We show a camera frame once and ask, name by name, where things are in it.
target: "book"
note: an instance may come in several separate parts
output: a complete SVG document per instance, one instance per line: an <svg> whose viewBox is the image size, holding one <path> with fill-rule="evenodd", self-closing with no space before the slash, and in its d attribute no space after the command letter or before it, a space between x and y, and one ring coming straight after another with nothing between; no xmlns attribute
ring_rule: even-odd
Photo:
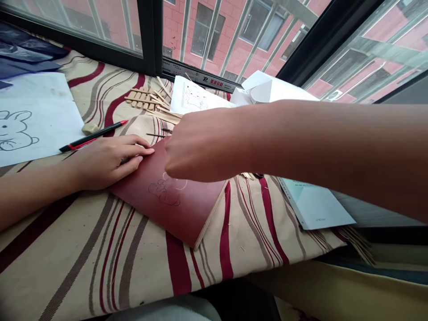
<svg viewBox="0 0 428 321"><path fill-rule="evenodd" d="M203 183L171 178L165 172L165 143L144 157L138 169L110 191L179 240L197 249L226 186L226 181Z"/></svg>
<svg viewBox="0 0 428 321"><path fill-rule="evenodd" d="M329 189L282 177L278 181L304 230L355 223Z"/></svg>

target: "window glass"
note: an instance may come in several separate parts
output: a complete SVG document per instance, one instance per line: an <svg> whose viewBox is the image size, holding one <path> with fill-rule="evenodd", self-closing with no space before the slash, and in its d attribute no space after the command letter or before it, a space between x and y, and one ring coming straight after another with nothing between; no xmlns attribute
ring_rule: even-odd
<svg viewBox="0 0 428 321"><path fill-rule="evenodd" d="M257 70L276 76L330 1L164 0L163 45L173 49L173 59L221 77L236 75L238 83Z"/></svg>
<svg viewBox="0 0 428 321"><path fill-rule="evenodd" d="M142 55L136 0L5 0L41 22L60 25L71 34L105 41L110 46Z"/></svg>
<svg viewBox="0 0 428 321"><path fill-rule="evenodd" d="M304 84L321 100L373 103L428 69L428 1L386 0Z"/></svg>

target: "hand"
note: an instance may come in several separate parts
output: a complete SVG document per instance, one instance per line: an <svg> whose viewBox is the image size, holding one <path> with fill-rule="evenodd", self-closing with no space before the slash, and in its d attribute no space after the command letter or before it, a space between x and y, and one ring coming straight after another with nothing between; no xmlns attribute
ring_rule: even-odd
<svg viewBox="0 0 428 321"><path fill-rule="evenodd" d="M244 106L184 115L165 145L167 174L194 181L221 181L246 171L257 113Z"/></svg>
<svg viewBox="0 0 428 321"><path fill-rule="evenodd" d="M76 190L104 189L134 172L143 156L154 152L149 148L150 144L138 135L98 138L58 166Z"/></svg>

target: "right hand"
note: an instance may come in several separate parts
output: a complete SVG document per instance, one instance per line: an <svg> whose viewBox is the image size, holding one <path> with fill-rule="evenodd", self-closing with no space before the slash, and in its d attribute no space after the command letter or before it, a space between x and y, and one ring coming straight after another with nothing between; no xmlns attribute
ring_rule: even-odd
<svg viewBox="0 0 428 321"><path fill-rule="evenodd" d="M246 167L254 129L251 106L186 114L165 145L167 174L193 181L221 181Z"/></svg>

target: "beige fabric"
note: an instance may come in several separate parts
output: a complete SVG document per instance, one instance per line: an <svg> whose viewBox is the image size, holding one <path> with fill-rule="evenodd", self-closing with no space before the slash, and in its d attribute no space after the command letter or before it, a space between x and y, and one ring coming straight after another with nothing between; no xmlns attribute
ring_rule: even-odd
<svg viewBox="0 0 428 321"><path fill-rule="evenodd" d="M124 101L131 88L140 86L166 96L156 79L75 51L59 62L85 123L102 128L129 119L115 135L136 133L152 144L159 138L146 133L173 128ZM165 85L172 89L172 83ZM0 174L69 156L1 168ZM84 191L0 234L0 319L81 320L311 259L343 245L330 230L300 231L278 181L269 176L229 181L198 251L107 191Z"/></svg>
<svg viewBox="0 0 428 321"><path fill-rule="evenodd" d="M320 320L426 320L428 286L317 261L247 276Z"/></svg>

